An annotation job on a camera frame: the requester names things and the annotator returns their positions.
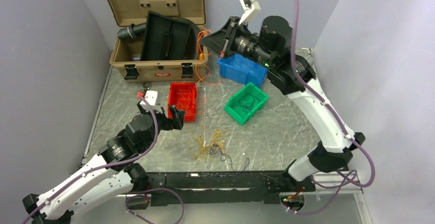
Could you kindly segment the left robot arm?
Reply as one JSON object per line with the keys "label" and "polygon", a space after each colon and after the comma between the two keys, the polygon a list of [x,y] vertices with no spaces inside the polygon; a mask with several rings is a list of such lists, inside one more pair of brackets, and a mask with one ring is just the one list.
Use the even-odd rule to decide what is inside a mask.
{"label": "left robot arm", "polygon": [[82,168],[43,194],[23,198],[28,213],[24,223],[71,223],[85,213],[123,193],[141,193],[150,188],[148,175],[137,160],[156,144],[159,133],[181,130],[185,111],[170,105],[170,116],[145,101],[139,112],[115,137],[99,149]]}

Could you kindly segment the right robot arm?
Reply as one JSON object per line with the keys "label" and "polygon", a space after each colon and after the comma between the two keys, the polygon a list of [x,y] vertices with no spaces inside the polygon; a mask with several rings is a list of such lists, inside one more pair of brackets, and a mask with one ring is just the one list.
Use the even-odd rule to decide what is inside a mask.
{"label": "right robot arm", "polygon": [[364,134],[353,132],[331,113],[316,73],[306,59],[295,55],[295,63],[291,63],[294,51],[289,22],[280,16],[268,16],[259,34],[254,34],[239,21],[237,16],[230,17],[222,29],[201,38],[200,44],[220,58],[239,54],[265,67],[271,84],[301,109],[321,139],[313,150],[287,167],[282,178],[284,187],[294,191],[315,173],[346,166],[356,149],[353,143],[361,144]]}

